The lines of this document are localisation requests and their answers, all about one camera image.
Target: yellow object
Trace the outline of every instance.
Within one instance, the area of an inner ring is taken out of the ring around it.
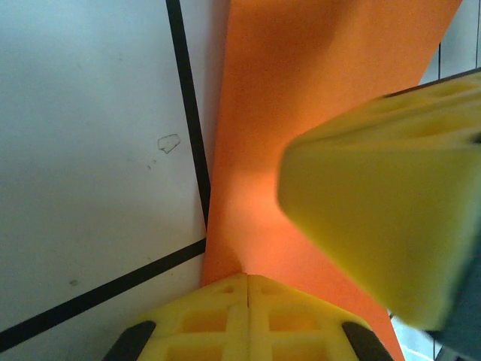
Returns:
[[[286,215],[404,322],[439,329],[481,214],[481,74],[367,103],[286,149]]]
[[[341,324],[367,326],[316,297],[244,274],[196,290],[139,322],[145,320],[156,328],[139,361],[357,361]]]

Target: orange sheet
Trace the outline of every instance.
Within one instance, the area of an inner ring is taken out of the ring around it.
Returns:
[[[231,0],[205,284],[268,276],[362,316],[403,359],[386,310],[280,213],[277,166],[299,133],[417,85],[459,3]]]

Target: black rubber corner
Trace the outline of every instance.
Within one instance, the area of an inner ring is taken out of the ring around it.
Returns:
[[[359,361],[394,361],[370,329],[350,321],[344,322],[342,327]]]
[[[156,323],[144,321],[129,327],[117,339],[102,361],[136,361],[149,341]]]

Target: smudge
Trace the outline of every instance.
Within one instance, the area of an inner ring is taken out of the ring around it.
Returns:
[[[180,144],[180,137],[177,134],[170,134],[159,139],[159,150],[169,154],[177,145]]]

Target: white tile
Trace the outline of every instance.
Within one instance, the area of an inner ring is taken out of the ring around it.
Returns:
[[[1,330],[204,221],[164,1],[0,2],[0,44]]]
[[[392,319],[406,361],[433,360],[433,341],[424,333],[404,325],[396,317]]]
[[[230,0],[180,0],[180,4],[207,164],[212,174]]]
[[[441,77],[476,68],[479,0],[463,0],[441,41]]]
[[[2,354],[2,361],[100,361],[139,314],[200,284],[198,256]]]
[[[433,55],[433,58],[429,62],[428,68],[426,72],[422,76],[419,85],[430,83],[432,81],[439,79],[439,47],[436,48],[436,52]]]

